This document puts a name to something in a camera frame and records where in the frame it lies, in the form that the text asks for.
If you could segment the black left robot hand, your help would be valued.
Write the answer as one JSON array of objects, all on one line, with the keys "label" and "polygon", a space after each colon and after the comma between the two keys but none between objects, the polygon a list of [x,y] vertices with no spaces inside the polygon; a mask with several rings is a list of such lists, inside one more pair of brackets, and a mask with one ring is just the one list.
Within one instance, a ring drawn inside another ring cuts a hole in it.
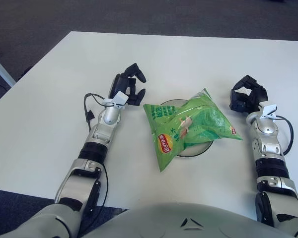
[{"label": "black left robot hand", "polygon": [[146,78],[136,63],[129,66],[124,72],[117,74],[109,92],[108,98],[113,99],[114,96],[121,91],[128,96],[127,104],[139,106],[145,96],[146,90],[142,89],[136,94],[136,79],[142,83],[146,83]]}]

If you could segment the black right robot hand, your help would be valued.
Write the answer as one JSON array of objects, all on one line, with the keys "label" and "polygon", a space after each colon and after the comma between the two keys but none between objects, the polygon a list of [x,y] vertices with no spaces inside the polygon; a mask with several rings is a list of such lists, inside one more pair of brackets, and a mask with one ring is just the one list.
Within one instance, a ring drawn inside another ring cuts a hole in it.
[{"label": "black right robot hand", "polygon": [[[251,90],[250,94],[237,92],[240,88]],[[266,89],[249,75],[239,80],[230,91],[230,109],[240,113],[260,111],[259,103],[268,101]]]}]

